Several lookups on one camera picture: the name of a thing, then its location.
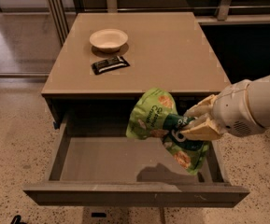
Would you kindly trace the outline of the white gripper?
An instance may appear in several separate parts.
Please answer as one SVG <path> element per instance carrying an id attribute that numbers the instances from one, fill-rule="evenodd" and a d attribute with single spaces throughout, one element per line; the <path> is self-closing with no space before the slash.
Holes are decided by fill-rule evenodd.
<path id="1" fill-rule="evenodd" d="M 191 121 L 180 133 L 189 140 L 200 141 L 218 140 L 227 132 L 236 137 L 263 133 L 265 128 L 251 114 L 250 83 L 247 79 L 237 82 L 218 96 L 211 94 L 189 108 L 184 116 Z"/>

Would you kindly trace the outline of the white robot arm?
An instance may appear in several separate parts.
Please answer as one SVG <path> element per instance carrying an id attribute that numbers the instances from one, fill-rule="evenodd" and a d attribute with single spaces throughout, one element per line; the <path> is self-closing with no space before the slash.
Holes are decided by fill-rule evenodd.
<path id="1" fill-rule="evenodd" d="M 270 128 L 270 76 L 248 79 L 210 95 L 186 111 L 195 120 L 180 131 L 190 140 L 217 140 L 225 133 L 245 137 Z"/>

